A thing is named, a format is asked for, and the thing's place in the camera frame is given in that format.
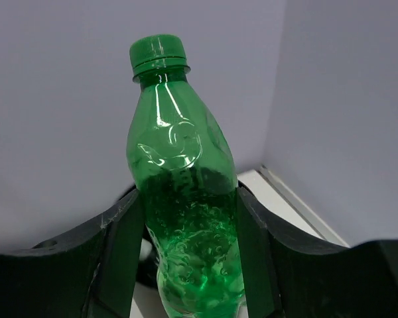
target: bottle neck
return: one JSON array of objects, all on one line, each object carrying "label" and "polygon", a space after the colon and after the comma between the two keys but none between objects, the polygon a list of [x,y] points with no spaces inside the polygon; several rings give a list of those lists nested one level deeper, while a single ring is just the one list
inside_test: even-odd
[{"label": "bottle neck", "polygon": [[186,71],[188,69],[185,66],[151,70],[140,74],[134,81],[140,82],[141,91],[144,91],[146,87],[170,81],[185,81],[187,83]]}]

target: green plastic bottle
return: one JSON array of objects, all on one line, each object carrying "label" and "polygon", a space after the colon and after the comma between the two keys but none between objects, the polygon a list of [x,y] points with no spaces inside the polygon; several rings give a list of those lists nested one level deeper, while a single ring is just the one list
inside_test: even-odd
[{"label": "green plastic bottle", "polygon": [[178,37],[142,38],[130,59],[141,95],[127,159],[159,252],[165,310],[170,317],[236,317],[244,287],[230,149],[187,82]]}]

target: white surface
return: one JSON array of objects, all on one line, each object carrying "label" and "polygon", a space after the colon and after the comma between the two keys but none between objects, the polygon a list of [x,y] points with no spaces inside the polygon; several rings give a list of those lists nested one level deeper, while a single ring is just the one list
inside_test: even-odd
[{"label": "white surface", "polygon": [[[244,172],[239,175],[239,181],[243,182],[255,195],[259,202],[264,205],[268,210],[278,215],[282,219],[290,222],[303,231],[319,237],[304,219],[298,215],[295,210],[258,174],[255,170]],[[140,299],[141,307],[145,312],[142,312],[139,306],[135,303],[134,299]],[[159,295],[156,291],[149,290],[136,284],[133,302],[131,304],[131,318],[165,318],[165,312]],[[246,308],[242,308],[239,313],[239,318],[247,318]]]},{"label": "white surface", "polygon": [[0,0],[0,250],[80,224],[132,182],[129,46],[181,37],[239,171],[265,141],[285,0]]},{"label": "white surface", "polygon": [[259,173],[267,180],[273,189],[280,194],[284,201],[292,207],[298,215],[318,233],[320,238],[328,242],[349,247],[348,243],[328,226],[328,224],[313,211],[300,197],[298,197],[291,188],[289,188],[280,178],[273,172],[262,166]]},{"label": "white surface", "polygon": [[239,175],[242,181],[268,210],[308,234],[320,235],[255,170]]},{"label": "white surface", "polygon": [[398,0],[289,0],[264,165],[349,245],[398,238]]}]

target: green bottle cap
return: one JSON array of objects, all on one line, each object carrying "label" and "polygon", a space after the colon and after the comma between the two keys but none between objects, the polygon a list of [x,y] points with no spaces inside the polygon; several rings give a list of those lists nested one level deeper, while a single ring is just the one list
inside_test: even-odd
[{"label": "green bottle cap", "polygon": [[186,66],[186,53],[181,40],[171,34],[141,38],[130,47],[134,77],[140,73],[169,66]]}]

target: white wall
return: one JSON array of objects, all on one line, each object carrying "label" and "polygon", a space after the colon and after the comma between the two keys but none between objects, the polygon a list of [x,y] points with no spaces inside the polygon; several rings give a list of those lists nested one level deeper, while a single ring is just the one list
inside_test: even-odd
[{"label": "white wall", "polygon": [[350,244],[398,237],[398,0],[288,0],[264,163]]},{"label": "white wall", "polygon": [[109,207],[132,182],[139,87],[129,45],[183,40],[190,83],[239,171],[256,166],[284,0],[0,0],[0,249],[30,247]]}]

